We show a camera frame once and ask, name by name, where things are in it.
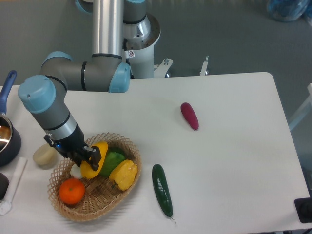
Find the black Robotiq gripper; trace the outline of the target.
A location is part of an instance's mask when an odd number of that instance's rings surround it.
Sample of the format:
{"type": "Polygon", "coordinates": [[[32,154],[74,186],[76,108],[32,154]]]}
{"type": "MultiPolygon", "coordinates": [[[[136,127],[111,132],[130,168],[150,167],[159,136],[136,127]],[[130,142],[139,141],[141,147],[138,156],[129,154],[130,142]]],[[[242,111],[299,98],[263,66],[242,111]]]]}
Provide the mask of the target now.
{"type": "Polygon", "coordinates": [[[69,136],[63,139],[52,139],[52,136],[46,134],[44,140],[64,158],[72,160],[78,167],[84,161],[93,171],[99,168],[102,159],[100,149],[98,146],[86,146],[84,134],[78,125],[69,136]]]}

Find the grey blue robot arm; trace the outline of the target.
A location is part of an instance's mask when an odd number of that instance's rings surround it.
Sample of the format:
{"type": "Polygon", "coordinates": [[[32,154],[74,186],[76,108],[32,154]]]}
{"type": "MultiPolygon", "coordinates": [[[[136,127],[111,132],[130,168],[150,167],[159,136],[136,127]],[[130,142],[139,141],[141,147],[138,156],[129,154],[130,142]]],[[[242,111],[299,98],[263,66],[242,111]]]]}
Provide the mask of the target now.
{"type": "Polygon", "coordinates": [[[63,157],[77,165],[87,162],[101,168],[104,158],[87,146],[84,134],[64,98],[69,90],[124,93],[129,88],[130,65],[122,62],[126,37],[124,26],[146,19],[143,0],[77,0],[77,8],[93,16],[92,60],[75,63],[63,52],[50,53],[40,73],[20,85],[18,96],[45,131],[45,140],[63,157]]]}

